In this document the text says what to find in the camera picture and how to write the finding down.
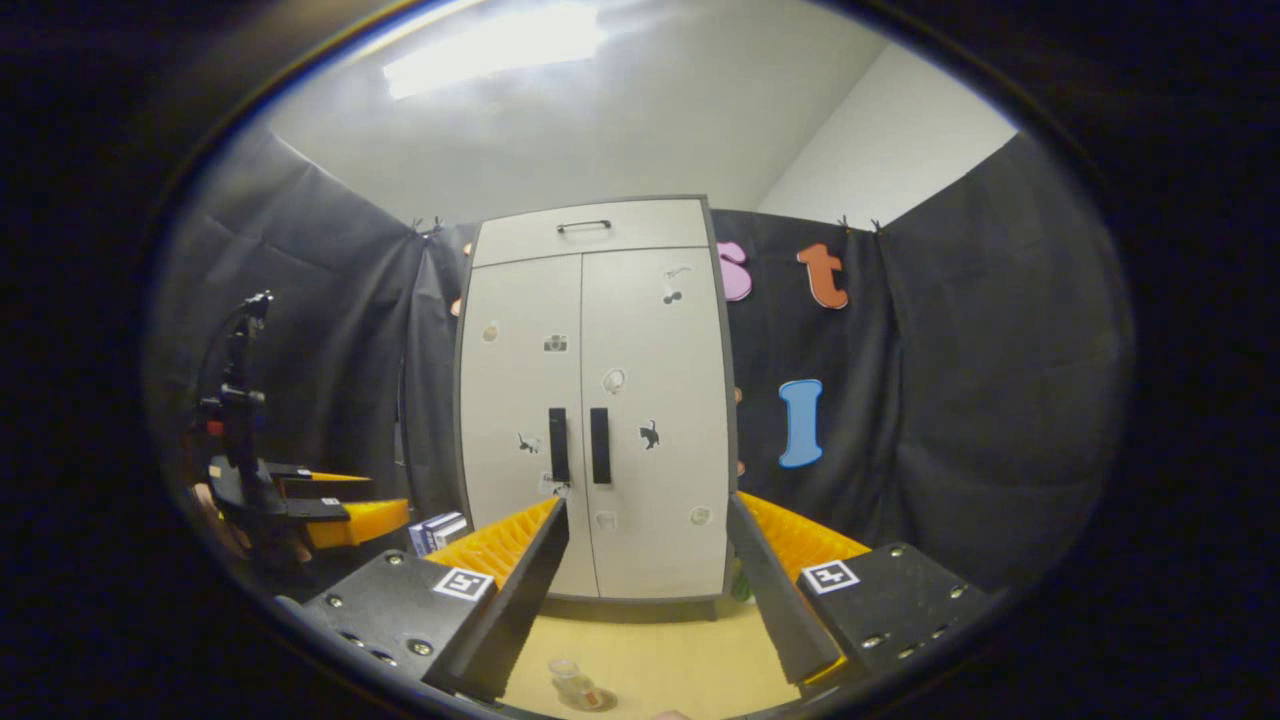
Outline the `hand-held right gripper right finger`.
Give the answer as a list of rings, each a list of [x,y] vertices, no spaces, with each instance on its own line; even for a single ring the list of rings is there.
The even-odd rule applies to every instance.
[[[978,584],[901,541],[870,548],[744,492],[726,521],[783,676],[805,698],[899,673],[991,607]]]

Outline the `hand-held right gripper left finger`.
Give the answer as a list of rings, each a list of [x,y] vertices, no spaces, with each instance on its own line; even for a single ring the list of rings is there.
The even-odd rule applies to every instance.
[[[476,701],[506,694],[570,541],[552,497],[448,544],[440,560],[387,551],[300,606],[357,667]]]

